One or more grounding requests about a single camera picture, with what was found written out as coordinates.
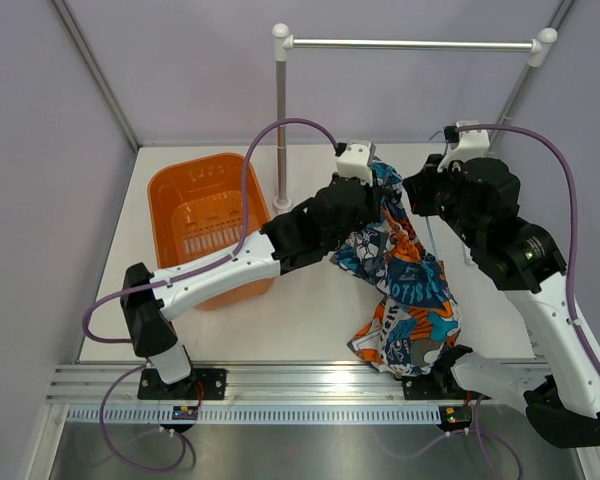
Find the colourful patterned shorts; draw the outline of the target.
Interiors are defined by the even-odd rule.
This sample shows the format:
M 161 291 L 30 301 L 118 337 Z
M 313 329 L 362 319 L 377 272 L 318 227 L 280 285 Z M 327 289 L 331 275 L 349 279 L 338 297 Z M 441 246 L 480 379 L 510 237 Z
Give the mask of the colourful patterned shorts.
M 349 236 L 331 263 L 370 284 L 382 299 L 371 320 L 347 343 L 367 366 L 398 378 L 428 374 L 452 348 L 462 315 L 437 256 L 418 238 L 402 202 L 402 177 L 375 159 L 371 168 L 382 187 L 380 220 Z

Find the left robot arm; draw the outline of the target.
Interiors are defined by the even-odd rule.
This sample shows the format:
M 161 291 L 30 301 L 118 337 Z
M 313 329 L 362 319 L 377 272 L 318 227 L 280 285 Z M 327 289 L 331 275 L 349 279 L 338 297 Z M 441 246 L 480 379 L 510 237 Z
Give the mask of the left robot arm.
M 389 193 L 378 181 L 333 175 L 328 186 L 234 246 L 154 272 L 142 263 L 129 267 L 120 305 L 135 355 L 151 363 L 171 397 L 188 396 L 195 375 L 173 321 L 231 290 L 320 262 L 352 233 L 378 222 Z

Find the light blue clothes hanger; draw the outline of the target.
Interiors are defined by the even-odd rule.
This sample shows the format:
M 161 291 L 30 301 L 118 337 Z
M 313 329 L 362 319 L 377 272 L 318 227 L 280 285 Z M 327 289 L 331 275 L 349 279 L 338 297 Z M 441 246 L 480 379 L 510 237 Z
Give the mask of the light blue clothes hanger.
M 437 137 L 440 137 L 441 140 L 444 141 L 444 148 L 443 148 L 443 151 L 442 151 L 442 154 L 441 154 L 444 157 L 444 156 L 446 156 L 446 154 L 448 153 L 448 150 L 449 150 L 449 143 L 448 143 L 448 141 L 446 139 L 444 130 L 441 129 L 441 130 L 436 131 L 429 138 L 429 141 L 433 142 Z M 437 245 L 436 245 L 435 229 L 431 225 L 431 219 L 434 216 L 439 216 L 439 213 L 437 211 L 437 205 L 436 205 L 436 194 L 433 195 L 431 203 L 432 203 L 432 211 L 433 211 L 433 213 L 431 215 L 429 215 L 429 216 L 426 217 L 425 222 L 426 222 L 427 231 L 428 231 L 428 235 L 429 235 L 429 241 L 431 243 L 432 254 L 434 255 L 436 261 L 439 262 L 440 261 L 440 255 L 439 255 L 438 248 L 437 248 Z

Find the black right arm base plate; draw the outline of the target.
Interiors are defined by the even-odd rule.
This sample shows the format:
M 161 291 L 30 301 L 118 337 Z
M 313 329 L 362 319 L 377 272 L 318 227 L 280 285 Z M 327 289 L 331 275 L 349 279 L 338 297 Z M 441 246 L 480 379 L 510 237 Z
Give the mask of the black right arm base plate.
M 442 386 L 432 375 L 404 376 L 400 379 L 405 400 L 476 400 L 480 393 L 468 393 L 457 386 Z

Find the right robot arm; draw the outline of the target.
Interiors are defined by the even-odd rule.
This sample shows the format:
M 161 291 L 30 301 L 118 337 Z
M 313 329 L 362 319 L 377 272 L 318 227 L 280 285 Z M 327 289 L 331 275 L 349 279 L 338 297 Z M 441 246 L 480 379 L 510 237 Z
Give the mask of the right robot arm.
M 414 214 L 441 218 L 534 335 L 550 372 L 523 374 L 464 345 L 433 368 L 441 395 L 483 394 L 525 415 L 557 448 L 600 446 L 600 351 L 568 311 L 567 266 L 551 234 L 519 217 L 520 180 L 499 159 L 440 155 L 403 180 Z

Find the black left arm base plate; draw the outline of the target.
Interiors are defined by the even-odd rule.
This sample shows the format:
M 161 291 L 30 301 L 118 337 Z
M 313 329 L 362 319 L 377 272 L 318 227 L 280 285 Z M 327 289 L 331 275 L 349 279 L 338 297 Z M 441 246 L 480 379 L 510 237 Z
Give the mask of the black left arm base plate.
M 227 370 L 194 368 L 192 374 L 172 384 L 165 383 L 154 368 L 144 369 L 137 390 L 140 400 L 219 401 L 225 398 Z

